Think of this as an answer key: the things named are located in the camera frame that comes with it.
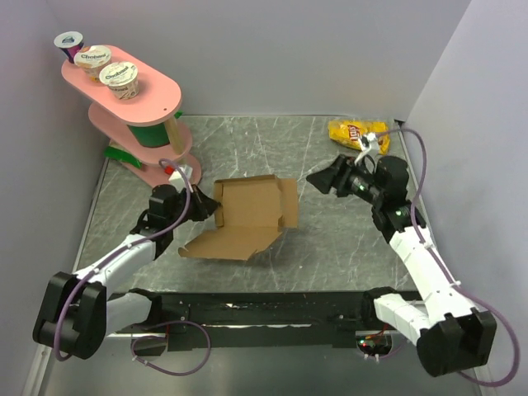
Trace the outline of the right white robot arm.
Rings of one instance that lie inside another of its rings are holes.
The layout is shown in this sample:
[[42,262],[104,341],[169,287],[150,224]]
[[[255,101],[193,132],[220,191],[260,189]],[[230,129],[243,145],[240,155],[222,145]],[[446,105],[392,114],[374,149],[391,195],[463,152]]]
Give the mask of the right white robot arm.
[[367,290],[360,308],[363,324],[373,329],[388,324],[400,332],[433,377],[486,365],[496,320],[456,290],[433,259],[425,219],[411,210],[408,199],[407,162],[387,156],[369,172],[365,164],[340,155],[306,180],[323,194],[357,196],[370,204],[375,227],[407,268],[424,303],[419,309],[388,286]]

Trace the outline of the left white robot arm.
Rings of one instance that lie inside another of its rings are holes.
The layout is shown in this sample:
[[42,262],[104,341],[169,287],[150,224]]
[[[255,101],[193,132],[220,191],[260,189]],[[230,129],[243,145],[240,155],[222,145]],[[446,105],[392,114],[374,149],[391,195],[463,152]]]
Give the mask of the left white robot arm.
[[159,295],[141,289],[117,298],[113,293],[167,250],[176,227],[204,221],[220,206],[197,186],[181,191],[168,184],[154,187],[148,208],[118,247],[82,270],[59,271],[50,278],[33,327],[33,341],[53,348],[60,361],[71,356],[86,360],[112,332],[135,324],[146,332],[158,329],[163,321]]

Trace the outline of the brown cardboard box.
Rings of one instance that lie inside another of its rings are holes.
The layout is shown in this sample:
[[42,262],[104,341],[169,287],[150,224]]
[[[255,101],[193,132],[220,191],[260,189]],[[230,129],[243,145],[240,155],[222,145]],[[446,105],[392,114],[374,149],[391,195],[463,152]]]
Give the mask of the brown cardboard box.
[[214,182],[215,228],[178,249],[181,257],[246,261],[299,221],[297,181],[275,175]]

